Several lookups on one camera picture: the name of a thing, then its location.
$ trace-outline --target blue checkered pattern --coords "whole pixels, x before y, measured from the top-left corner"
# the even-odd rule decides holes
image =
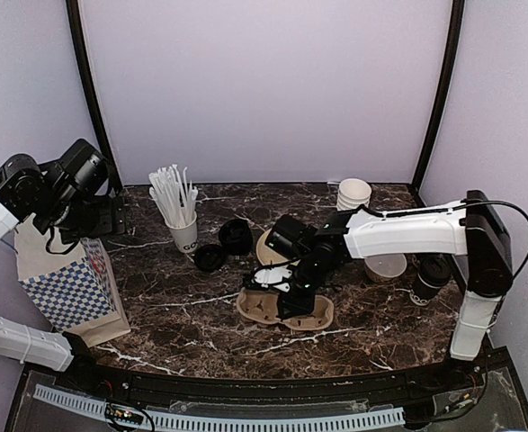
[[[116,310],[100,240],[82,240],[86,256],[51,274],[20,281],[57,330],[67,330]]]

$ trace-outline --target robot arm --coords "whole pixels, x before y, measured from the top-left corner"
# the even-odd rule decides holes
[[[0,168],[0,240],[32,214],[42,234],[58,228],[63,243],[122,232],[121,200],[95,195],[107,179],[105,164],[83,139],[46,164],[27,155],[8,159]],[[0,317],[1,356],[64,371],[85,351],[75,335],[45,333]]]
[[[467,199],[404,211],[334,213],[321,229],[282,216],[266,245],[287,258],[301,257],[290,269],[264,267],[248,278],[248,289],[280,291],[281,319],[313,311],[315,290],[326,276],[353,259],[397,253],[444,253],[467,256],[470,279],[453,334],[450,354],[473,360],[489,328],[496,306],[513,282],[509,235],[480,191]]]

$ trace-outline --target black plastic lid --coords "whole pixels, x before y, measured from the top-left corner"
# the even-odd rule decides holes
[[[252,230],[247,220],[228,220],[219,230],[219,242],[230,255],[247,255],[254,245]]]
[[[193,262],[203,272],[215,272],[221,268],[228,254],[220,245],[205,245],[200,247],[193,256]]]
[[[442,287],[450,282],[452,272],[440,256],[428,256],[419,263],[419,277],[432,286]]]

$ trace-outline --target black pole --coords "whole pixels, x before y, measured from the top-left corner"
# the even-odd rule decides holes
[[[437,132],[439,131],[440,123],[442,122],[443,109],[445,108],[447,93],[452,81],[453,65],[455,64],[455,55],[460,40],[464,4],[465,0],[453,0],[452,2],[452,17],[450,18],[450,28],[447,33],[447,42],[443,54],[442,72],[440,73],[440,80],[437,85],[437,92],[435,93],[434,108],[432,109],[432,115],[429,119],[429,124],[427,125],[424,145],[419,154],[416,172],[411,181],[411,187],[415,192],[419,191],[424,182],[425,171],[427,170],[429,160],[432,157],[435,139],[437,138]]]
[[[108,159],[111,164],[109,177],[110,185],[113,190],[119,192],[122,188],[120,175],[118,174],[118,166],[113,158],[112,147],[108,140],[108,134],[103,125],[102,112],[98,104],[98,98],[95,94],[94,81],[92,79],[92,71],[90,70],[90,63],[87,57],[87,49],[85,48],[84,31],[82,30],[82,20],[80,17],[80,9],[77,0],[67,0],[67,18],[69,20],[69,30],[72,33],[72,41],[74,42],[74,51],[76,52],[77,69],[82,80],[82,87],[84,88],[85,102],[87,109],[92,118],[94,126],[95,137],[98,140],[102,154]]]

